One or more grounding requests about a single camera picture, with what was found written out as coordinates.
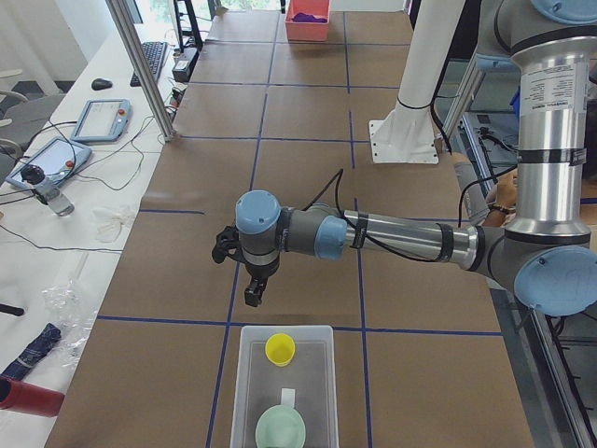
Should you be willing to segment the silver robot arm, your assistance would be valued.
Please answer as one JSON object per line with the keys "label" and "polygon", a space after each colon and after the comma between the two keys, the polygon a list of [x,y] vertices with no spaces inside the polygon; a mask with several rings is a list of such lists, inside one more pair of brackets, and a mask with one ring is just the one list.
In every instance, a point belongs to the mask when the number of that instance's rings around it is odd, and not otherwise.
{"label": "silver robot arm", "polygon": [[478,56],[512,61],[521,72],[517,166],[491,199],[475,198],[474,172],[461,183],[456,226],[328,207],[283,207],[265,190],[246,192],[229,228],[233,258],[258,306],[284,252],[338,259],[371,247],[418,262],[452,262],[550,316],[577,314],[596,301],[596,256],[580,218],[582,183],[596,174],[596,105],[589,58],[596,50],[592,1],[485,1]]}

